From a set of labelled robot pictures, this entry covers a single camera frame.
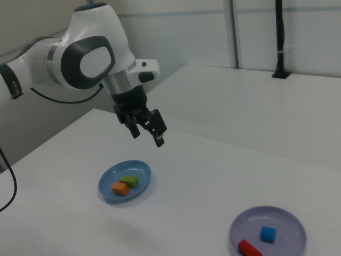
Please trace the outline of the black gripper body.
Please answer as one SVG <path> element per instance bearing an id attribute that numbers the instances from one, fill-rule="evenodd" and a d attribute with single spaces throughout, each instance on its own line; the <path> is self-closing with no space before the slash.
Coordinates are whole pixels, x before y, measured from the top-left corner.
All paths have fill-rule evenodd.
<path id="1" fill-rule="evenodd" d="M 148 120 L 147 95 L 142 85 L 118 94 L 111 95 L 115 105 L 114 110 L 121 124 L 125 123 L 126 118 L 136 118 L 139 122 Z"/>

